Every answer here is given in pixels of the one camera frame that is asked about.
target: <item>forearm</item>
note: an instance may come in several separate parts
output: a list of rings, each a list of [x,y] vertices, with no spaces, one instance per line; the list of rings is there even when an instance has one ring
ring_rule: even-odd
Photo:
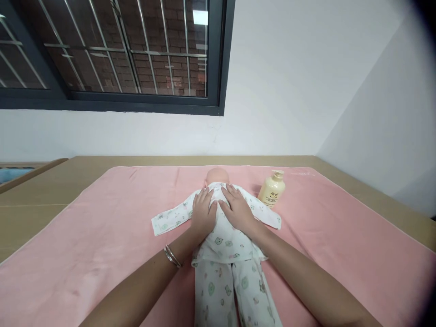
[[[169,247],[180,263],[201,243],[204,235],[190,228]],[[177,272],[163,250],[116,286],[80,327],[139,326]]]
[[[323,326],[380,326],[335,278],[260,222],[248,235]]]

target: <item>baby doll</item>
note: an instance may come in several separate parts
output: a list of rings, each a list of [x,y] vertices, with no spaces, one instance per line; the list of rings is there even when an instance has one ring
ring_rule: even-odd
[[[205,180],[214,190],[211,203],[223,200],[221,187],[229,183],[227,171],[211,169]],[[260,200],[239,189],[254,217],[280,229],[280,216]],[[192,193],[176,208],[152,218],[154,234],[160,235],[176,228],[192,216]],[[218,206],[216,225],[193,253],[195,267],[195,326],[238,326],[233,291],[236,290],[242,326],[281,326],[260,261],[267,258],[244,233],[235,229]]]

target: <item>shirt sleeve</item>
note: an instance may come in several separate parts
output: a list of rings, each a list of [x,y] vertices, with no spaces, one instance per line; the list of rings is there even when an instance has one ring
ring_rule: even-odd
[[[169,232],[170,230],[175,229],[179,225],[191,219],[194,196],[199,192],[200,190],[195,191],[189,196],[189,198],[175,208],[164,211],[151,218],[154,235],[158,236]]]
[[[272,211],[258,198],[252,196],[243,188],[239,188],[245,201],[247,201],[250,206],[253,216],[260,220],[262,223],[267,224],[275,229],[280,229],[282,227],[282,218],[280,215]]]

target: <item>pink towel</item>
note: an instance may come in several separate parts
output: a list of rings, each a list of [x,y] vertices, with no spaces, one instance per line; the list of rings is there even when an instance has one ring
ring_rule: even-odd
[[[256,194],[271,167],[227,166]],[[0,266],[0,326],[77,326],[120,281],[185,231],[155,237],[150,219],[204,185],[211,166],[115,167]],[[384,326],[415,322],[435,254],[311,168],[283,168],[280,237],[339,280]],[[268,261],[285,326],[315,320]],[[194,270],[185,265],[142,326],[193,325]]]

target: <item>doll face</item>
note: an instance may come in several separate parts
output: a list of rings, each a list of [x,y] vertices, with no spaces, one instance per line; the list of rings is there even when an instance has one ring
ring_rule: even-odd
[[[213,168],[206,175],[206,186],[213,182],[229,183],[228,173],[222,168]]]

